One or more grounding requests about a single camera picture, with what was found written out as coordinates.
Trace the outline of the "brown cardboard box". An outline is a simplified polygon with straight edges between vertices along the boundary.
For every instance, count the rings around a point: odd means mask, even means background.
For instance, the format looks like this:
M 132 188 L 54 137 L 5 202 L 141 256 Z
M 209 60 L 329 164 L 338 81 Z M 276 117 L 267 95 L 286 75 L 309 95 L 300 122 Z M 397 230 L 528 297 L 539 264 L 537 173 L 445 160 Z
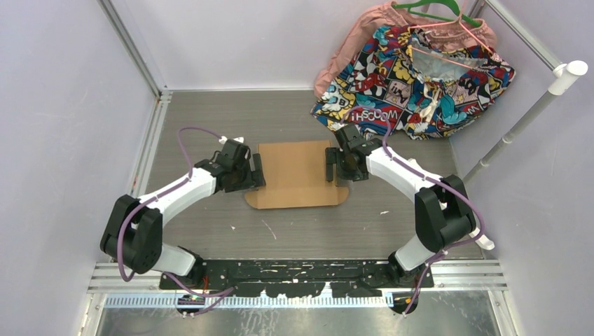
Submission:
M 246 192 L 247 204 L 259 210 L 342 204 L 349 188 L 326 180 L 325 150 L 330 146 L 329 140 L 260 143 L 265 186 Z

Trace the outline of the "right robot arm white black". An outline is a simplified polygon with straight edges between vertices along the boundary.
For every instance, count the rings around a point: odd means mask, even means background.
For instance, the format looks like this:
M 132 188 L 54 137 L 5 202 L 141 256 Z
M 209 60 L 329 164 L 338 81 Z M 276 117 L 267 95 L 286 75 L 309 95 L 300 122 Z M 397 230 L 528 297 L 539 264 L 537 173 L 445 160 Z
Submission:
M 389 256 L 389 278 L 395 286 L 408 286 L 423 264 L 477 228 L 458 176 L 431 174 L 381 140 L 366 139 L 353 124 L 341 125 L 334 134 L 338 145 L 325 150 L 326 181 L 360 182 L 375 176 L 413 203 L 415 234 Z

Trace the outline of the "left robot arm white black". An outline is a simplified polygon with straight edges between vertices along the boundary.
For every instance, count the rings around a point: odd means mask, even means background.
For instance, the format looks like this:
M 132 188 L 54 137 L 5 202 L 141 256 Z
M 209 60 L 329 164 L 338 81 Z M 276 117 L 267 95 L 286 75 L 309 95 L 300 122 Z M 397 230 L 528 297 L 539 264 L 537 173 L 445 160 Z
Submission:
M 196 253 L 163 241 L 165 226 L 189 206 L 218 192 L 231 193 L 265 186 L 261 156 L 241 138 L 223 142 L 210 159 L 192 164 L 187 174 L 141 197 L 123 195 L 111 211 L 99 243 L 121 270 L 135 274 L 154 270 L 173 275 L 188 289 L 205 277 L 203 259 Z

